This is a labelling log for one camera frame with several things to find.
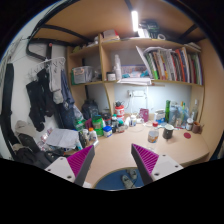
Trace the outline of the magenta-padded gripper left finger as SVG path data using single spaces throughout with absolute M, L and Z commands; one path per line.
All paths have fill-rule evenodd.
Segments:
M 94 146 L 90 145 L 68 158 L 59 157 L 46 168 L 46 171 L 82 186 L 94 156 Z

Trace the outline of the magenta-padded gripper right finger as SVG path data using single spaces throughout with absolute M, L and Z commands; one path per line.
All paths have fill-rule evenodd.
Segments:
M 144 185 L 175 173 L 182 166 L 166 154 L 158 155 L 150 149 L 137 144 L 131 145 L 131 154 L 135 160 Z

